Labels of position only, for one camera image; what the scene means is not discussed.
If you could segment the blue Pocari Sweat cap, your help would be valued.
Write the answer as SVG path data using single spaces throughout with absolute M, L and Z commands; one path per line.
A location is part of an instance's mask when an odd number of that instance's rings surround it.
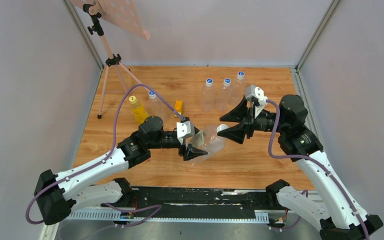
M 157 95 L 153 91 L 149 91 L 148 96 L 150 99 L 155 99 Z

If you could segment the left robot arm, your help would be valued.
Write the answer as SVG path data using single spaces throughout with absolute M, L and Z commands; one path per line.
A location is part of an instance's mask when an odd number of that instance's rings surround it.
M 151 157 L 152 149 L 178 149 L 184 161 L 208 156 L 207 151 L 186 142 L 197 131 L 188 118 L 178 122 L 175 130 L 165 131 L 163 127 L 160 117 L 149 116 L 137 131 L 109 152 L 69 170 L 43 171 L 33 192 L 33 201 L 42 216 L 41 223 L 48 226 L 59 223 L 71 212 L 92 205 L 117 202 L 122 207 L 129 206 L 133 193 L 126 180 L 115 179 L 102 185 L 95 183 L 143 163 Z

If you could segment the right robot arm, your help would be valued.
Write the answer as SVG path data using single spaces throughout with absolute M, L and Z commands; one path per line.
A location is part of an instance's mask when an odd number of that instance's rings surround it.
M 230 112 L 220 117 L 234 126 L 218 135 L 242 144 L 255 131 L 270 133 L 277 140 L 283 157 L 294 162 L 315 186 L 322 204 L 296 191 L 285 180 L 266 187 L 266 204 L 272 209 L 285 207 L 310 223 L 323 240 L 367 240 L 383 227 L 378 215 L 369 214 L 352 197 L 333 169 L 318 137 L 306 126 L 308 110 L 299 95 L 287 94 L 275 104 L 275 112 L 257 109 L 263 102 L 243 98 Z

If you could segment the yellow label juice bottle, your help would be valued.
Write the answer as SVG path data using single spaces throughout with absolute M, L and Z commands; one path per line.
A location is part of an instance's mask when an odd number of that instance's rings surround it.
M 135 104 L 130 103 L 130 107 L 131 107 L 133 116 L 135 118 L 135 121 L 138 125 L 143 124 L 145 122 L 145 120 L 149 117 L 148 113 L 146 112 L 144 105 L 142 104 L 142 102 L 140 100 L 138 100 L 138 98 L 137 98 L 137 102 Z

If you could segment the large pineapple juice bottle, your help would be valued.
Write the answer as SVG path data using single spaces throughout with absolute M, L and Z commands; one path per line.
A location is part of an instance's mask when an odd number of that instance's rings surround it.
M 215 125 L 207 125 L 198 131 L 190 140 L 189 144 L 194 147 L 208 152 L 206 156 L 200 156 L 193 160 L 190 160 L 192 164 L 204 162 L 205 160 L 213 157 L 219 151 L 221 151 L 225 145 L 226 140 L 223 137 L 217 135 Z

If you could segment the yellow bottle cap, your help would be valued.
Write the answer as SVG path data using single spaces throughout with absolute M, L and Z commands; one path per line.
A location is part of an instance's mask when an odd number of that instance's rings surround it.
M 136 98 L 134 95 L 130 96 L 130 97 L 128 98 L 128 100 L 129 100 L 129 102 L 130 102 L 131 104 L 135 104 L 135 103 L 137 102 L 137 98 Z

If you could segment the white bottle cap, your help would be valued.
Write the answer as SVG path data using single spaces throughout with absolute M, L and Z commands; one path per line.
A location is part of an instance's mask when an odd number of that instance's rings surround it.
M 220 124 L 217 128 L 216 128 L 216 132 L 219 133 L 220 131 L 223 131 L 223 130 L 226 130 L 228 129 L 229 126 L 227 124 Z

